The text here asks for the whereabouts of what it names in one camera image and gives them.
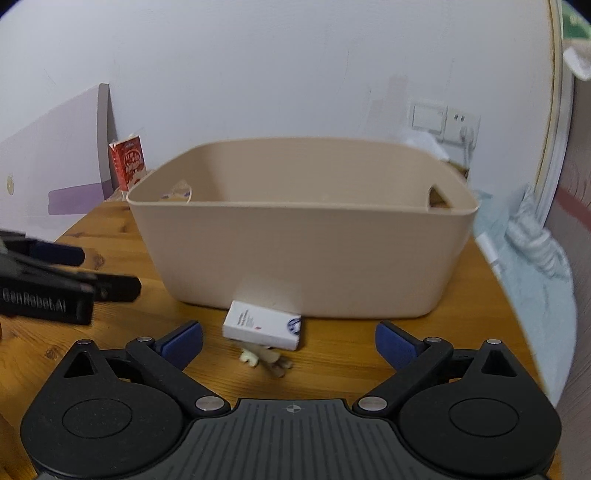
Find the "white small medicine box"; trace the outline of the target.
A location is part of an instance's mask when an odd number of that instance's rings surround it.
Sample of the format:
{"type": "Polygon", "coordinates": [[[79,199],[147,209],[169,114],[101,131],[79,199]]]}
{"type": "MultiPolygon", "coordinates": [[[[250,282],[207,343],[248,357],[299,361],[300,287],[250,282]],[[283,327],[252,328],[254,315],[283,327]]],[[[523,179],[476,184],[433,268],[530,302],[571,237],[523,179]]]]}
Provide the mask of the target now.
{"type": "Polygon", "coordinates": [[[296,351],[301,338],[301,315],[233,301],[222,324],[229,340],[296,351]]]}

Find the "beige hair clip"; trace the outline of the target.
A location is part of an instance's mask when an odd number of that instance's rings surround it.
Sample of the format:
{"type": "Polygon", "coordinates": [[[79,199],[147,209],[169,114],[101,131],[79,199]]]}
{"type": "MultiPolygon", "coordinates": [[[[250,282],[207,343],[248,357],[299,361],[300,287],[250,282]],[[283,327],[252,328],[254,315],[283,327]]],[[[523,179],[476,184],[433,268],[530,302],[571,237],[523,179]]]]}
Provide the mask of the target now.
{"type": "Polygon", "coordinates": [[[273,348],[247,342],[238,342],[238,347],[240,348],[239,360],[242,363],[252,368],[261,365],[276,378],[283,378],[287,370],[294,366],[290,358],[273,348]]]}

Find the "purple white board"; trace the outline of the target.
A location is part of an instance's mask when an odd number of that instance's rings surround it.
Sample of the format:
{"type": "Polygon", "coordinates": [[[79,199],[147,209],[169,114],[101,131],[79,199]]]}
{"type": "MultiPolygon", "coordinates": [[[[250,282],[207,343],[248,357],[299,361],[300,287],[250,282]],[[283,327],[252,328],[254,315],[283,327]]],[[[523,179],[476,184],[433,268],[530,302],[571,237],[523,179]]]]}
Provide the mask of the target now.
{"type": "Polygon", "coordinates": [[[71,98],[1,142],[1,228],[54,241],[113,193],[109,86],[71,98]]]}

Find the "red white small carton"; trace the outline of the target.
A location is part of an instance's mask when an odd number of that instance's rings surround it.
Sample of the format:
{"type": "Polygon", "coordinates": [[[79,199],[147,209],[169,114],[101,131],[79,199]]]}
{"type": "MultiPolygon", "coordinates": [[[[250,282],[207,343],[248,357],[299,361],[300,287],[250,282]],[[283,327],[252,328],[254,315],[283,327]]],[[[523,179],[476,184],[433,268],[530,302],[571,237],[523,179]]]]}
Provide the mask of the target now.
{"type": "Polygon", "coordinates": [[[129,191],[147,174],[138,135],[110,143],[109,152],[118,185],[122,191],[129,191]]]}

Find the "beige plastic storage basket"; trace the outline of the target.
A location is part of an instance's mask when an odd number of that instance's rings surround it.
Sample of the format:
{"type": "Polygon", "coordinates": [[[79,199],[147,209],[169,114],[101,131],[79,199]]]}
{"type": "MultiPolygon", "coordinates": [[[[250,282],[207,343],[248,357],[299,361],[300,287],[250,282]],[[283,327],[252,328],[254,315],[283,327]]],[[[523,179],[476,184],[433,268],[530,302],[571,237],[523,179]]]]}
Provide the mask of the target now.
{"type": "Polygon", "coordinates": [[[476,211],[405,184],[402,144],[263,138],[197,146],[127,201],[170,295],[321,318],[416,318],[439,303],[476,211]]]}

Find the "gold tissue pack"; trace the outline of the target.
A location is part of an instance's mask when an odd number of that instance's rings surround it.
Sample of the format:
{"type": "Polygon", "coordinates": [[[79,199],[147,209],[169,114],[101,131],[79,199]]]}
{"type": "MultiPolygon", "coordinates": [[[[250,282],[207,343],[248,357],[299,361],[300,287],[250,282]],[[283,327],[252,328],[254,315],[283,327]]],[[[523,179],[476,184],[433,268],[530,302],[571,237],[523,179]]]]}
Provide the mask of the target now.
{"type": "Polygon", "coordinates": [[[429,204],[456,211],[476,211],[478,201],[470,191],[464,171],[431,133],[403,129],[399,140],[405,152],[404,180],[416,190],[422,188],[429,204]]]}

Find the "light blue blanket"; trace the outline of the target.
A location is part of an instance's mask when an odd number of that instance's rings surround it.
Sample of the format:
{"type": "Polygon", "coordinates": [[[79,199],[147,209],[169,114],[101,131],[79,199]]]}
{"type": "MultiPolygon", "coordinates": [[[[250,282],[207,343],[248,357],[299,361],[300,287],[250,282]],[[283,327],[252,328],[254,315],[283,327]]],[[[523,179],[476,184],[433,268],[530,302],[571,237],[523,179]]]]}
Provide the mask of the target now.
{"type": "Polygon", "coordinates": [[[544,390],[556,405],[576,344],[573,277],[562,246],[536,215],[533,189],[507,197],[476,190],[475,240],[520,322],[544,390]]]}

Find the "green hanging tissue box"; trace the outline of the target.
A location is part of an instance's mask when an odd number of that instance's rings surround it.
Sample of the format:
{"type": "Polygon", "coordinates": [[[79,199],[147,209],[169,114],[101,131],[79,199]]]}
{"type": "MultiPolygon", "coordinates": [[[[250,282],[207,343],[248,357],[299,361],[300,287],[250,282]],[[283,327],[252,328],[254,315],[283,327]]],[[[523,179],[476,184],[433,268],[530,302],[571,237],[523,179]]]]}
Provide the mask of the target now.
{"type": "Polygon", "coordinates": [[[566,0],[561,5],[563,60],[584,82],[591,78],[590,7],[590,0],[566,0]]]}

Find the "white bed headboard frame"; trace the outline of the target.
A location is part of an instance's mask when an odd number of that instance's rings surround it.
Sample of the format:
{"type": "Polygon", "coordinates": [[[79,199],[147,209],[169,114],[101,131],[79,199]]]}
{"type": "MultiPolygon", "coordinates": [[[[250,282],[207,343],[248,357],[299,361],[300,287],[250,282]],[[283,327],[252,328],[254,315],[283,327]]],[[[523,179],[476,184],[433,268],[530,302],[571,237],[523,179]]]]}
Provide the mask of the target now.
{"type": "Polygon", "coordinates": [[[551,25],[551,82],[550,114],[543,156],[535,185],[536,215],[545,224],[550,213],[567,151],[574,96],[573,74],[563,60],[562,2],[548,1],[551,25]]]}

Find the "white wall switch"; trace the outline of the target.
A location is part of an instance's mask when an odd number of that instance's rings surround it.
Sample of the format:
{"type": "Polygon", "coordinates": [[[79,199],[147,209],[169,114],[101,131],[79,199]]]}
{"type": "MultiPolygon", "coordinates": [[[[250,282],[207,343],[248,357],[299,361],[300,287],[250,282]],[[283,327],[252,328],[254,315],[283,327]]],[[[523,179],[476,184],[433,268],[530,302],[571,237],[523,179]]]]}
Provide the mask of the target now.
{"type": "Polygon", "coordinates": [[[438,102],[416,100],[410,108],[410,125],[414,130],[442,135],[448,106],[438,102]]]}

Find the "white wall socket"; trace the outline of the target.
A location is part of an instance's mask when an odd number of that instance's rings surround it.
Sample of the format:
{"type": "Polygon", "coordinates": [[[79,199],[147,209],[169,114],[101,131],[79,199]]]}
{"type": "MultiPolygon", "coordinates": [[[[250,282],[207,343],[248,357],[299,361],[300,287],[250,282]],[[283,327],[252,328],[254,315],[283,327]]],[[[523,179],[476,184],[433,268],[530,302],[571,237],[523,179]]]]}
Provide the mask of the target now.
{"type": "Polygon", "coordinates": [[[455,107],[447,108],[443,142],[462,146],[465,140],[472,140],[473,147],[477,144],[481,117],[455,107]]]}

